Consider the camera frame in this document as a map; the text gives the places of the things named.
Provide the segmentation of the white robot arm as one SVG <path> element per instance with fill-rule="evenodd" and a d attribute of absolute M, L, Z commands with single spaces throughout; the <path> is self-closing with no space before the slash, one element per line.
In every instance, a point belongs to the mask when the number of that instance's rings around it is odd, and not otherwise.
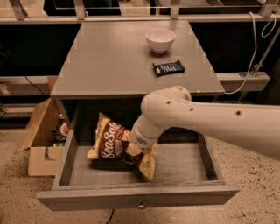
<path fill-rule="evenodd" d="M 131 142 L 147 148 L 169 128 L 192 130 L 269 158 L 280 158 L 280 107 L 191 100 L 181 86 L 147 94 Z"/>

